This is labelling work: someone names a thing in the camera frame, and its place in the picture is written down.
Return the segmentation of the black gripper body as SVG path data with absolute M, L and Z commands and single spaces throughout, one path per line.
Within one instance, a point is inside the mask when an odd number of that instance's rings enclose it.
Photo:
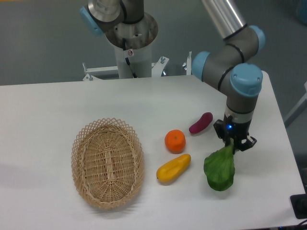
M 251 120 L 239 123 L 237 122 L 232 115 L 226 116 L 224 115 L 224 119 L 218 119 L 213 127 L 215 132 L 220 139 L 224 138 L 233 138 L 238 137 L 240 139 L 246 139 L 249 135 L 249 127 Z

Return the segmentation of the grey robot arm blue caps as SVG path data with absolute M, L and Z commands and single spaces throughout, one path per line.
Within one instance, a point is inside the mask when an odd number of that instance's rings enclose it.
M 248 60 L 263 48 L 265 35 L 247 25 L 232 0 L 205 0 L 203 5 L 225 46 L 216 54 L 200 52 L 192 61 L 191 73 L 227 97 L 224 117 L 213 126 L 225 145 L 245 151 L 256 144 L 249 126 L 263 80 L 261 69 Z M 114 47 L 120 78 L 153 75 L 151 45 L 158 25 L 144 11 L 142 0 L 90 0 L 80 15 L 93 34 L 105 35 Z

